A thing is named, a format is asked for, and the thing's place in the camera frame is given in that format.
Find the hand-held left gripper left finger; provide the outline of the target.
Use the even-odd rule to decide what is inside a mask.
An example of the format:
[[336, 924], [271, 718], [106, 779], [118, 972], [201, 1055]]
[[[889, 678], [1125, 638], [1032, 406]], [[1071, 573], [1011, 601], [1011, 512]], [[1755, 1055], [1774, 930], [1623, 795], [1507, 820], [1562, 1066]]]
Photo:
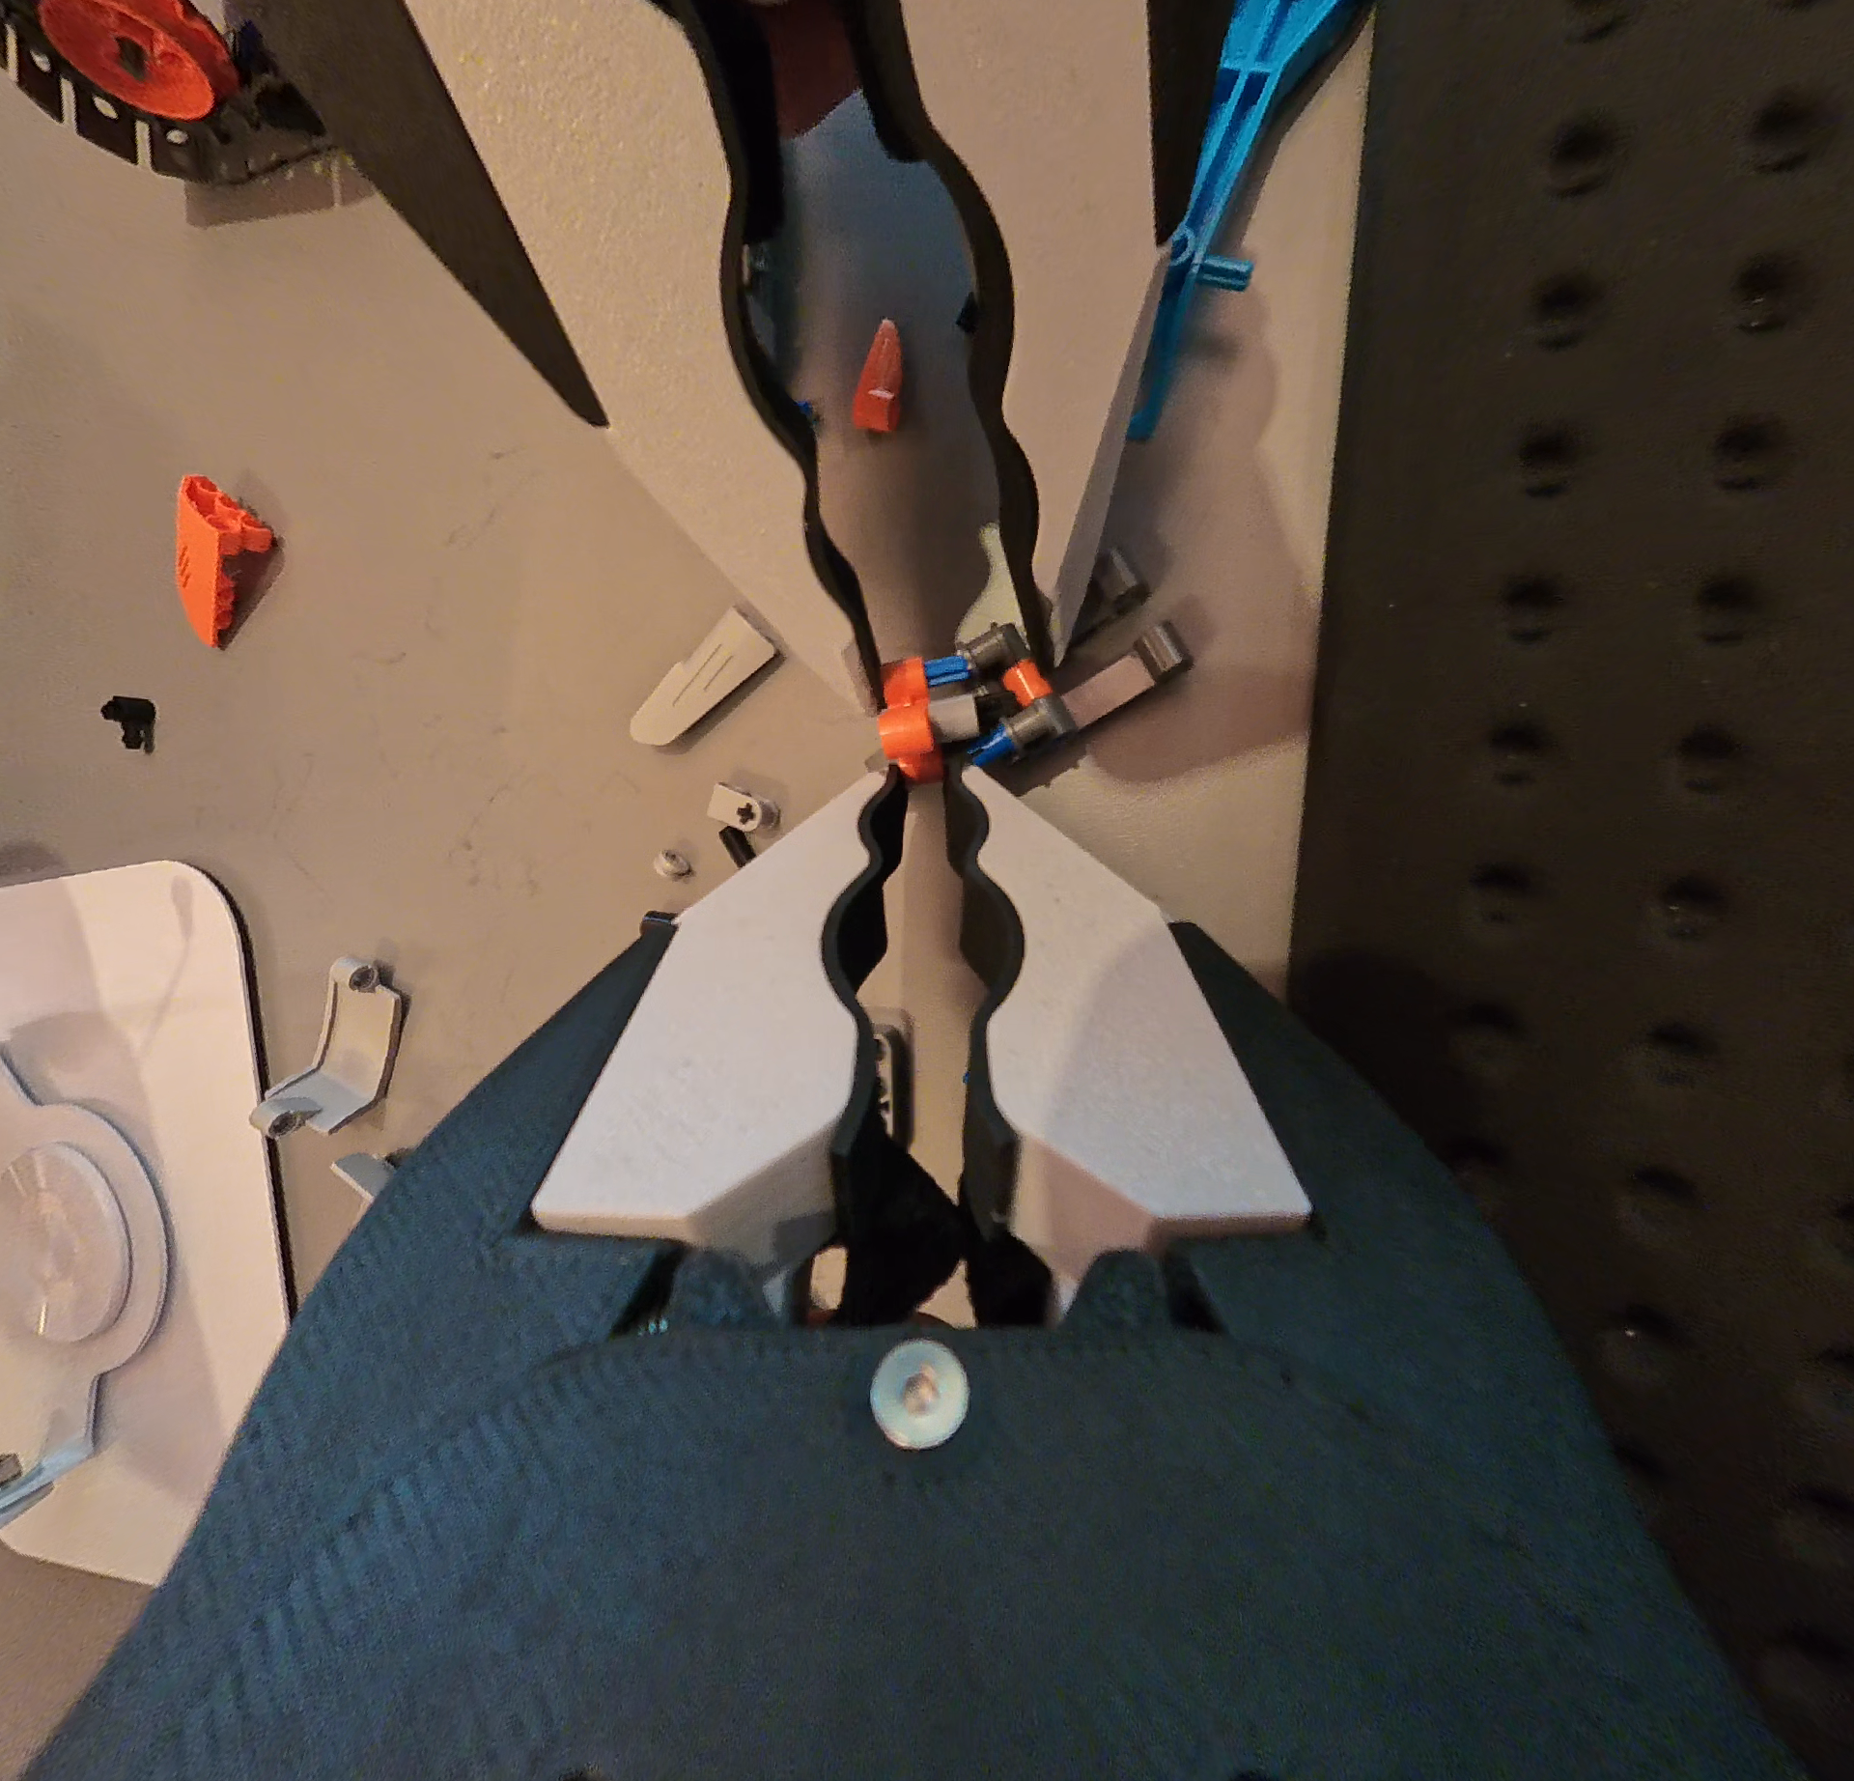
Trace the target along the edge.
[[690, 903], [529, 1224], [655, 1247], [826, 1247], [833, 1136], [870, 1105], [860, 981], [886, 954], [904, 779], [840, 795]]

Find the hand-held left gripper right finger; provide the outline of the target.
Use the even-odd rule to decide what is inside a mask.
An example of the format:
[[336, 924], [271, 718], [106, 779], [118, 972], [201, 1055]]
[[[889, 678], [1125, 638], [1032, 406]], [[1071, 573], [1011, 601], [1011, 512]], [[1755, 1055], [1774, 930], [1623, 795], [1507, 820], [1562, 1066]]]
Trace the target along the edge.
[[1167, 1249], [1305, 1233], [1292, 1180], [1183, 924], [1011, 795], [949, 773], [960, 962], [986, 972], [960, 1071], [960, 1199], [1023, 1249]]

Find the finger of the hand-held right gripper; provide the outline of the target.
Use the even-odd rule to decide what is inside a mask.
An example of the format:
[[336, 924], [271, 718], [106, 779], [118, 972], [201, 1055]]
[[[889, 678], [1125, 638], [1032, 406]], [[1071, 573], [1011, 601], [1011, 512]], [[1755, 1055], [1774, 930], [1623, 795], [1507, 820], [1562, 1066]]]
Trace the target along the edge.
[[1061, 659], [1162, 297], [1146, 0], [860, 0], [879, 106], [945, 175], [980, 279], [968, 406], [1006, 573]]
[[747, 165], [694, 0], [402, 0], [634, 489], [879, 711], [824, 461], [743, 301]]

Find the cyan plastic brick tool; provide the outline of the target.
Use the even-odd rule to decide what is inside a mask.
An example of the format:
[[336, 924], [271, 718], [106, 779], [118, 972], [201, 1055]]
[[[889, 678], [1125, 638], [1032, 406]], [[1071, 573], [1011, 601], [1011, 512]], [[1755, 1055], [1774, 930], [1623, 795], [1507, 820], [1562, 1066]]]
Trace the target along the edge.
[[1374, 0], [1233, 0], [1220, 94], [1195, 148], [1195, 191], [1167, 233], [1167, 286], [1146, 336], [1146, 375], [1125, 435], [1146, 443], [1176, 359], [1190, 336], [1190, 310], [1203, 293], [1243, 293], [1255, 263], [1220, 256], [1233, 202], [1257, 184], [1268, 148], [1278, 143], [1287, 115], [1309, 102], [1323, 63], [1362, 35]]

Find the grey tracked toy robot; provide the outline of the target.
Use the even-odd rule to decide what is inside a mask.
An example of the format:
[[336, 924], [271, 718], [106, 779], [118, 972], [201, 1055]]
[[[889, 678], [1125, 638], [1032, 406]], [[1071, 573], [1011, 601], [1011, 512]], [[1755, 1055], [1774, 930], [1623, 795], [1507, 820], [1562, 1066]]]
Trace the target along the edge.
[[0, 19], [16, 94], [136, 172], [238, 191], [336, 152], [238, 0], [0, 0]]

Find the light grey curved panel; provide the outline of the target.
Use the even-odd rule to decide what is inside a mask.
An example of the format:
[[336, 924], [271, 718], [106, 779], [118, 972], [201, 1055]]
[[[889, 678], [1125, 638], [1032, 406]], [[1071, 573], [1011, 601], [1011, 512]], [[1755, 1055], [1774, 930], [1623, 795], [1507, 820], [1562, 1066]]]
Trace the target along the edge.
[[402, 1049], [402, 986], [382, 981], [382, 962], [336, 962], [329, 972], [329, 1023], [303, 1071], [280, 1071], [245, 1125], [264, 1136], [290, 1133], [344, 1133], [392, 1095], [392, 1066]]

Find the white curved blade panel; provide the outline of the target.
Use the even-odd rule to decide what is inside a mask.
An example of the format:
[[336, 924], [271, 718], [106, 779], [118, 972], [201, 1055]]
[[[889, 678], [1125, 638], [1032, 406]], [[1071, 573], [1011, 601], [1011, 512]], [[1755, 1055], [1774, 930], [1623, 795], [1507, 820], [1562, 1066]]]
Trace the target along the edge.
[[780, 645], [756, 628], [747, 609], [729, 609], [632, 711], [634, 746], [673, 746], [713, 708], [729, 708], [756, 669], [780, 666]]

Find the orange wedge brick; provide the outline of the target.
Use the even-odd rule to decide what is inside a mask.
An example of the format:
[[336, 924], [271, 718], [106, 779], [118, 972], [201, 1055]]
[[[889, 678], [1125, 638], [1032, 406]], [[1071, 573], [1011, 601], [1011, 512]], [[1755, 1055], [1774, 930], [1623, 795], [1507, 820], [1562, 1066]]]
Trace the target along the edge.
[[224, 645], [238, 615], [238, 579], [275, 552], [275, 528], [231, 505], [219, 483], [175, 483], [175, 609], [206, 650]]

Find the white book stand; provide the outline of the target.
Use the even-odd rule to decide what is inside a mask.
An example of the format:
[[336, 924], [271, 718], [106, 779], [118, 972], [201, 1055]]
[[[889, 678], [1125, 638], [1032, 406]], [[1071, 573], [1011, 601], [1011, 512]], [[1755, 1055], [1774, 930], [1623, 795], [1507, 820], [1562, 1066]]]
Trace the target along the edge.
[[0, 891], [9, 1546], [165, 1583], [280, 1352], [253, 1004], [181, 860]]

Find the black perforated pad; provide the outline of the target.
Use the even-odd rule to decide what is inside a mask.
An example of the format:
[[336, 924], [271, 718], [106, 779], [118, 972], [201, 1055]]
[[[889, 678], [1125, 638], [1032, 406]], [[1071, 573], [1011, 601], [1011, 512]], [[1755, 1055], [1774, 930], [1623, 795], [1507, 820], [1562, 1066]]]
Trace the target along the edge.
[[1292, 1009], [1846, 1776], [1854, 0], [1379, 0]]

